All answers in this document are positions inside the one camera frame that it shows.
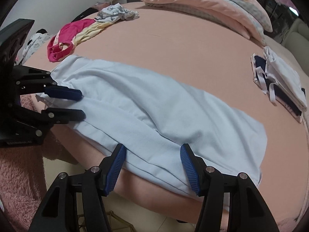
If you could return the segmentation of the pink floral quilt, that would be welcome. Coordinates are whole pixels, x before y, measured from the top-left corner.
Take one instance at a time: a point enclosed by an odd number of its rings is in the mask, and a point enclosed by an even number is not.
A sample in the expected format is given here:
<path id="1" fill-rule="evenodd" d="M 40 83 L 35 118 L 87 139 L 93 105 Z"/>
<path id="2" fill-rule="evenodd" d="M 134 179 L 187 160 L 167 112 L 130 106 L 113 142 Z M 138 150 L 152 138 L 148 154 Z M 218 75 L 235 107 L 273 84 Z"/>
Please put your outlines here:
<path id="1" fill-rule="evenodd" d="M 140 0 L 148 6 L 166 7 L 196 15 L 266 45 L 264 32 L 272 32 L 270 18 L 257 0 Z"/>

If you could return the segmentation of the light blue t-shirt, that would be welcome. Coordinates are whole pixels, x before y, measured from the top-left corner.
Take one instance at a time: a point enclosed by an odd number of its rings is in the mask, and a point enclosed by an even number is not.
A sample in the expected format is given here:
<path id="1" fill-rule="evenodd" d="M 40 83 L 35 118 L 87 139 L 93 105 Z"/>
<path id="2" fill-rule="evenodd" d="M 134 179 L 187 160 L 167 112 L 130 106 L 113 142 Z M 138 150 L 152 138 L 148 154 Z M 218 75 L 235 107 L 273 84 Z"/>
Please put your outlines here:
<path id="1" fill-rule="evenodd" d="M 195 198 L 180 158 L 181 145 L 223 174 L 248 174 L 261 181 L 267 147 L 262 123 L 206 91 L 156 72 L 77 55 L 51 72 L 60 86 L 80 90 L 80 101 L 36 95 L 47 107 L 80 109 L 71 124 L 81 136 L 111 154 L 127 148 L 126 169 L 173 193 Z"/>

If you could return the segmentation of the folded white navy clothes stack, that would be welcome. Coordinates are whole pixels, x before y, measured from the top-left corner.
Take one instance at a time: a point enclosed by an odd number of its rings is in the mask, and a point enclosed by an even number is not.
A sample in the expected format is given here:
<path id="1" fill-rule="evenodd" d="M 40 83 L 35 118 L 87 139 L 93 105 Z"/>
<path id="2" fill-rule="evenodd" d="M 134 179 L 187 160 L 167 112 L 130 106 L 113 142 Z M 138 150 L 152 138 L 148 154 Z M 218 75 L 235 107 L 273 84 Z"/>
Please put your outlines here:
<path id="1" fill-rule="evenodd" d="M 268 46 L 263 49 L 263 57 L 251 56 L 251 67 L 254 83 L 269 96 L 270 102 L 279 102 L 301 123 L 307 102 L 298 73 Z"/>

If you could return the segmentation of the pink fluffy sleeve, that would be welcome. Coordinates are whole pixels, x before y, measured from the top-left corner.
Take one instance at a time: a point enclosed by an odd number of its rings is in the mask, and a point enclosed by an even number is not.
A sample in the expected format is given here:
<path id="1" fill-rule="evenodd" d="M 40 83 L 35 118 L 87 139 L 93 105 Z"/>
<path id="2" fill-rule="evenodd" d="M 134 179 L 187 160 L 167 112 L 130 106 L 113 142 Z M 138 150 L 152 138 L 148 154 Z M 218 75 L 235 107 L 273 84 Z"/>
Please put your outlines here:
<path id="1" fill-rule="evenodd" d="M 1 148 L 1 211 L 15 231 L 27 231 L 47 187 L 43 160 L 66 163 L 69 173 L 83 169 L 60 141 L 55 127 L 42 145 Z"/>

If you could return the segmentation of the magenta pink garment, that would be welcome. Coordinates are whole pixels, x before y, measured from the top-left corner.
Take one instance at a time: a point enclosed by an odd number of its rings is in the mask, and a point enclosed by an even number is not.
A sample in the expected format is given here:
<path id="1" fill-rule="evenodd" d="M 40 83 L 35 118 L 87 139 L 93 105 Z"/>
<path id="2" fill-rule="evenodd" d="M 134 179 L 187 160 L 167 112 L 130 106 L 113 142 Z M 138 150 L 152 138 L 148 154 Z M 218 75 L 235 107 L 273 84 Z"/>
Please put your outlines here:
<path id="1" fill-rule="evenodd" d="M 47 45 L 48 60 L 58 62 L 69 55 L 76 46 L 77 34 L 93 23 L 94 19 L 81 19 L 64 25 Z"/>

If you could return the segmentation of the grey white patterned garment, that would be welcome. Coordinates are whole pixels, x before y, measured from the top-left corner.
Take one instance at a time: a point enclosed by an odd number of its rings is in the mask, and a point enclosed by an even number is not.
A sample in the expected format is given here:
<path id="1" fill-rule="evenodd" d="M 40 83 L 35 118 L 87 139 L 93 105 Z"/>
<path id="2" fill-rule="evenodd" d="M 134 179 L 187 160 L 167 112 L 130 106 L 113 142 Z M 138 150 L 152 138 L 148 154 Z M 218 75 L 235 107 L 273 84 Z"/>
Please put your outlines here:
<path id="1" fill-rule="evenodd" d="M 135 20 L 139 12 L 126 9 L 120 3 L 103 8 L 97 13 L 95 20 L 101 23 L 115 23 L 119 20 Z"/>

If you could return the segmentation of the beige bed headboard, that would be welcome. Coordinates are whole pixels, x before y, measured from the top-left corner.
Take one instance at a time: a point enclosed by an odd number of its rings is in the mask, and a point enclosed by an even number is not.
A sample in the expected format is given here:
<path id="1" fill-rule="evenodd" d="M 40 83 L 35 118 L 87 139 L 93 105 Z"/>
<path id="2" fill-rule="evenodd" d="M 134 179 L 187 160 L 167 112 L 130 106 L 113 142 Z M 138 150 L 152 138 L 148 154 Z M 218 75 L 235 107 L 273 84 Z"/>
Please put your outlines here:
<path id="1" fill-rule="evenodd" d="M 301 63 L 308 63 L 308 26 L 297 18 L 281 43 L 295 59 Z"/>

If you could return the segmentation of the pale yellow garment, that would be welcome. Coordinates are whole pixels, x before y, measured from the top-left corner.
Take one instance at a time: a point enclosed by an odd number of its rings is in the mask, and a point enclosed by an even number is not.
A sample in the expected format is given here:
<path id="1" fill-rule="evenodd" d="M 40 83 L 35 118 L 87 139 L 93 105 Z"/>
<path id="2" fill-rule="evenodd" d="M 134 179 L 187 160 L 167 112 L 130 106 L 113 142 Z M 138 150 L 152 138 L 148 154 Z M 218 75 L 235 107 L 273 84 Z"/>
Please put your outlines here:
<path id="1" fill-rule="evenodd" d="M 79 44 L 90 40 L 91 38 L 95 37 L 99 33 L 101 33 L 104 29 L 107 27 L 113 25 L 114 23 L 111 22 L 98 22 L 95 21 L 90 26 L 84 28 L 81 32 L 79 32 L 74 38 L 73 38 L 73 44 L 74 46 L 78 46 Z"/>

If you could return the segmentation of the black white patterned cloth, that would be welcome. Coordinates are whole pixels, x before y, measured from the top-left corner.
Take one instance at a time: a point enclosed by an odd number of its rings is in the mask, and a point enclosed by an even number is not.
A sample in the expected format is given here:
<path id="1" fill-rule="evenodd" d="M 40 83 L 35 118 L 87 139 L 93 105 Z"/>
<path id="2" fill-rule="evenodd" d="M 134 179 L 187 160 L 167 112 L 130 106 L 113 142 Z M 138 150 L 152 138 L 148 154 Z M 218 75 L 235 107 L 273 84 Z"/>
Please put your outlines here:
<path id="1" fill-rule="evenodd" d="M 26 62 L 49 39 L 50 35 L 43 28 L 33 34 L 23 49 L 22 62 Z"/>

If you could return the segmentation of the pink bed sheet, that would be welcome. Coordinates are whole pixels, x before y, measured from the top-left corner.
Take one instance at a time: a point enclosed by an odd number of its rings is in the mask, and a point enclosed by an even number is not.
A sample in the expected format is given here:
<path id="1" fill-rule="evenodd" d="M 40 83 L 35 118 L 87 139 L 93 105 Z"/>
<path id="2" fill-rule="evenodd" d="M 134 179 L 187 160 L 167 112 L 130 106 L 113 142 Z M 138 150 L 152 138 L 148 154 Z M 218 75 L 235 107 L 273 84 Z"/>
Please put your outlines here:
<path id="1" fill-rule="evenodd" d="M 125 4 L 140 18 L 108 27 L 80 44 L 75 54 L 130 64 L 205 90 L 228 105 L 261 122 L 268 136 L 259 187 L 280 231 L 292 231 L 308 205 L 308 145 L 304 123 L 298 123 L 280 104 L 272 105 L 253 82 L 250 57 L 262 55 L 254 42 L 211 21 L 186 14 Z M 64 125 L 53 133 L 85 168 L 103 155 Z M 174 219 L 197 222 L 201 202 L 169 192 L 123 170 L 116 193 L 104 200 L 108 209 L 123 218 L 150 225 L 156 212 L 164 218 L 161 228 L 149 231 L 182 231 Z"/>

